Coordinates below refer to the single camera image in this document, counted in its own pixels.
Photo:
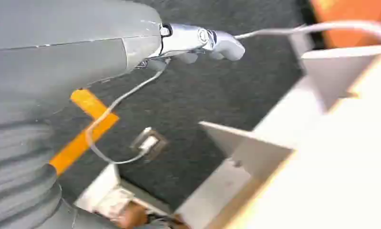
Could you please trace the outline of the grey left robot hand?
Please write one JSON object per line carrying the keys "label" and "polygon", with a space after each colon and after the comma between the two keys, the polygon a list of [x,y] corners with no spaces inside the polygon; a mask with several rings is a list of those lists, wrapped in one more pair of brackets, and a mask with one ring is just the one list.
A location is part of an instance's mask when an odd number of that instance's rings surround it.
{"label": "grey left robot hand", "polygon": [[165,23],[133,1],[0,0],[0,128],[59,111],[79,87],[196,50],[245,53],[229,33]]}

